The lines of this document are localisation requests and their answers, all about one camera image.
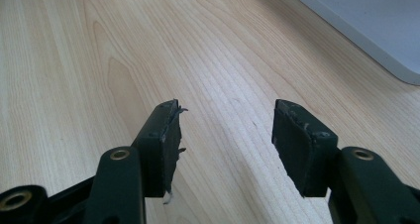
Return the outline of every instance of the gray device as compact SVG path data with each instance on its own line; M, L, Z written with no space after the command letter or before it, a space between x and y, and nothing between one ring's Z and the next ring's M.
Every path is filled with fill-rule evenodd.
M404 82L420 85L420 0L300 0Z

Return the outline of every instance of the wood grain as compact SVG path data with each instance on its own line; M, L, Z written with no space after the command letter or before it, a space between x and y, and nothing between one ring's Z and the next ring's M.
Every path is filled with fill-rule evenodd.
M277 98L420 187L420 87L298 0L0 0L0 42L0 192L94 175L172 98L187 151L150 223L331 223L270 142Z

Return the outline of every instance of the black plastic part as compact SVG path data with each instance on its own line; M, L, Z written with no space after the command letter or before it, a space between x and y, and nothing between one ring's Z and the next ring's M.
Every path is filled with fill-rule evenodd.
M49 216L52 224L81 223L93 177L49 198Z
M332 186L332 193L345 190L351 203L333 201L330 208L334 204L353 205L356 217L351 220L358 223L420 223L420 203L379 155L347 147L337 156L336 165L342 182L338 188ZM347 210L331 212L334 222L352 223Z
M146 223L137 149L120 147L102 155L83 223Z
M171 193L171 183L179 159L181 130L179 114L185 111L176 99L158 105L140 131L132 147L142 162L145 197Z
M334 224L355 224L358 220L355 207L339 176L338 169L333 165L331 173L331 194L328 207Z
M420 190L409 185L407 185L407 187L410 189L411 193L413 193L414 197L417 199L417 202L420 203Z
M18 186L0 194L1 224L43 223L47 192L41 186Z
M276 100L272 143L302 196L323 197L328 163L338 151L338 137L302 106Z

